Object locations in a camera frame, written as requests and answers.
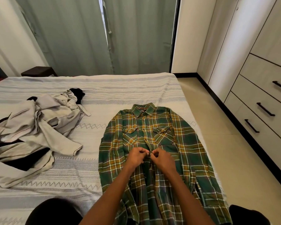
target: shirt collar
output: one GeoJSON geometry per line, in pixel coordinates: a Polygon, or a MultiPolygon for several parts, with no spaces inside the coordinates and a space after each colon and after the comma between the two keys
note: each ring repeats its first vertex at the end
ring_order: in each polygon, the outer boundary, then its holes
{"type": "Polygon", "coordinates": [[[134,113],[135,117],[139,117],[140,114],[142,113],[142,112],[139,111],[140,108],[147,109],[144,113],[147,113],[150,116],[152,116],[156,107],[154,106],[153,103],[148,103],[148,104],[145,104],[145,105],[134,104],[131,108],[131,111],[134,113]]]}

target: bedside table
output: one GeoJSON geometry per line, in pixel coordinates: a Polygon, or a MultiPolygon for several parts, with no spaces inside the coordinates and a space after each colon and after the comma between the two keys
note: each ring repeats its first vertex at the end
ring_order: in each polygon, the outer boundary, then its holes
{"type": "Polygon", "coordinates": [[[29,69],[25,72],[21,73],[21,76],[30,76],[30,77],[46,77],[46,76],[57,76],[56,72],[53,70],[52,67],[45,67],[45,66],[36,66],[32,69],[29,69]]]}

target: black baseboard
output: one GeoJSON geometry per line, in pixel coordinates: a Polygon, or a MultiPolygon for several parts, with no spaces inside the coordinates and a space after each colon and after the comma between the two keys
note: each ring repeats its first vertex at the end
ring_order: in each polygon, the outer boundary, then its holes
{"type": "Polygon", "coordinates": [[[217,95],[211,90],[211,88],[207,85],[207,83],[200,77],[200,75],[196,72],[190,73],[174,73],[177,78],[182,77],[196,77],[200,83],[205,87],[208,93],[212,96],[212,98],[216,101],[219,107],[224,111],[230,121],[235,125],[240,134],[245,138],[245,140],[249,143],[252,149],[256,152],[256,154],[260,157],[260,159],[264,162],[267,168],[272,172],[278,182],[281,184],[281,170],[274,163],[274,161],[266,154],[266,152],[262,149],[262,147],[255,141],[255,139],[251,136],[251,134],[243,127],[243,125],[237,120],[237,118],[231,113],[231,111],[224,105],[224,103],[217,97],[217,95]]]}

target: beige garment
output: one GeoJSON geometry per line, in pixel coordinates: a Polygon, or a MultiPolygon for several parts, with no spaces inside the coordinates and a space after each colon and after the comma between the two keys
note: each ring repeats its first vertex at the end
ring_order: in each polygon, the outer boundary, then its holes
{"type": "Polygon", "coordinates": [[[0,123],[0,140],[23,142],[0,147],[0,186],[9,188],[52,167],[53,151],[75,156],[82,145],[67,138],[77,122],[90,113],[76,104],[77,98],[67,90],[63,94],[44,94],[33,100],[23,101],[0,123]],[[50,150],[28,171],[16,169],[3,162],[26,157],[43,148],[50,150]]]}

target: pocket flap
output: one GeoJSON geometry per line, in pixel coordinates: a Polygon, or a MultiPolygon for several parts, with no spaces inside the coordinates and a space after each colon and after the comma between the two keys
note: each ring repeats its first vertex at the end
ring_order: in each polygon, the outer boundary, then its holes
{"type": "Polygon", "coordinates": [[[153,131],[156,133],[163,133],[163,132],[166,132],[168,129],[169,129],[168,126],[160,126],[157,128],[153,128],[153,131]]]}
{"type": "Polygon", "coordinates": [[[123,133],[133,133],[137,128],[126,128],[123,129],[123,133]]]}

